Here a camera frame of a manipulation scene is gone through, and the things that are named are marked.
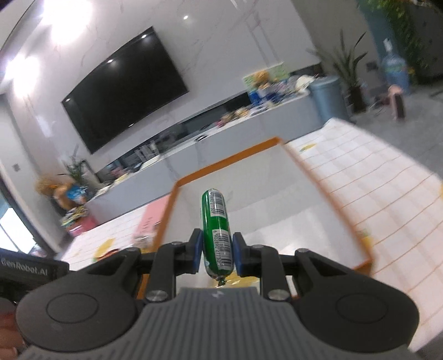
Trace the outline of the person's hand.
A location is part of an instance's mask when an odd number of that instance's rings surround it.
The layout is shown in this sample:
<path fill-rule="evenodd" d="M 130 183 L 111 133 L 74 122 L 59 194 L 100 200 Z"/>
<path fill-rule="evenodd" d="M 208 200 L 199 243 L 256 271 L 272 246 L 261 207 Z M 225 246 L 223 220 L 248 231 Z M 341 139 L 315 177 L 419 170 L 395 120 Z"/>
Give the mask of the person's hand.
<path fill-rule="evenodd" d="M 17 328 L 15 311 L 2 313 L 0 325 L 0 359 L 17 359 L 24 348 L 26 348 L 26 345 Z"/>

